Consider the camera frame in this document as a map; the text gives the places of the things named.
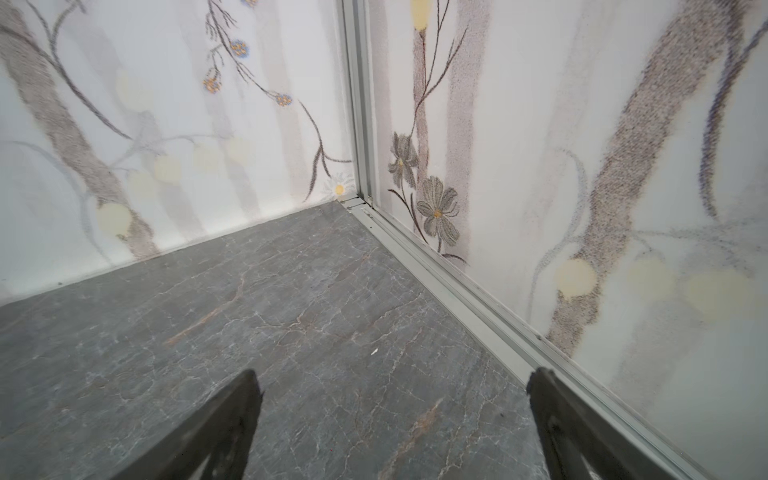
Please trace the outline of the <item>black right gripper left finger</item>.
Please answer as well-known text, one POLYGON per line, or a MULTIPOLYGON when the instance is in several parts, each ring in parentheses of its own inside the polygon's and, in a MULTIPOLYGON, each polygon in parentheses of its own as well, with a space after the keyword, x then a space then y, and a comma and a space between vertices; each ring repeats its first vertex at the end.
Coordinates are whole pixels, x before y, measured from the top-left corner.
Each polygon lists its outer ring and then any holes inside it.
POLYGON ((261 413, 257 374, 246 369, 117 479, 242 479, 261 413))

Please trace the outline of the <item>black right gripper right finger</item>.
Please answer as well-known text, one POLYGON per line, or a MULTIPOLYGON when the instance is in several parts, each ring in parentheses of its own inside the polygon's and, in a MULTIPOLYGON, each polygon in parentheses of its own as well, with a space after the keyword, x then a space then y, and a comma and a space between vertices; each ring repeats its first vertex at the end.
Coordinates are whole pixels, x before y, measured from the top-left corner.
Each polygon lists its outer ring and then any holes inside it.
POLYGON ((640 432, 587 402, 554 370, 535 369, 526 393, 550 478, 681 477, 640 432))

